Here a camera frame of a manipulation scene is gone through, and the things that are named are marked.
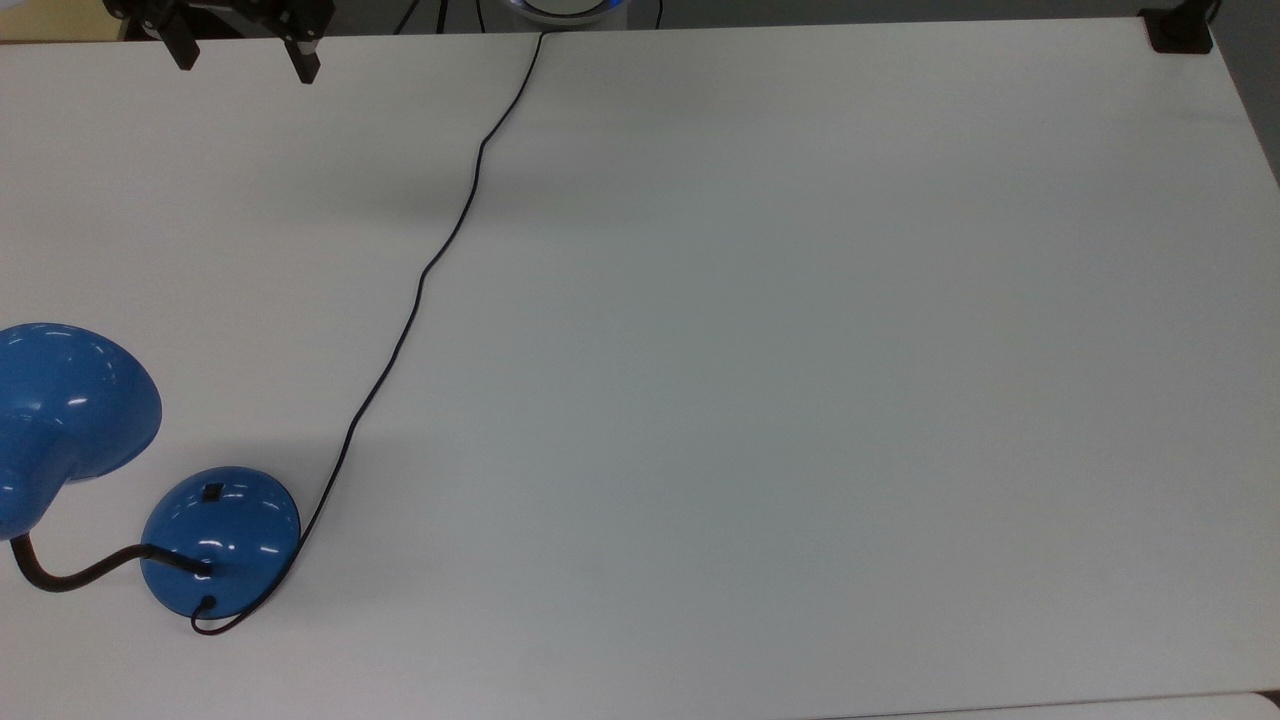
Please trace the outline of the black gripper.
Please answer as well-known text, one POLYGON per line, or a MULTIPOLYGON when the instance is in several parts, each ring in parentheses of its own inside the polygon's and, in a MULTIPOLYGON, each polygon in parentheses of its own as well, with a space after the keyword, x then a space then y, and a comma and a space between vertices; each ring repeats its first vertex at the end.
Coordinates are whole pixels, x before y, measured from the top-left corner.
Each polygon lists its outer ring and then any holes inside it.
POLYGON ((196 38, 212 38, 212 22, 234 31, 241 26, 283 40, 300 82, 312 85, 321 63, 323 38, 335 15, 333 1, 105 1, 106 12, 159 38, 182 70, 200 56, 196 38))

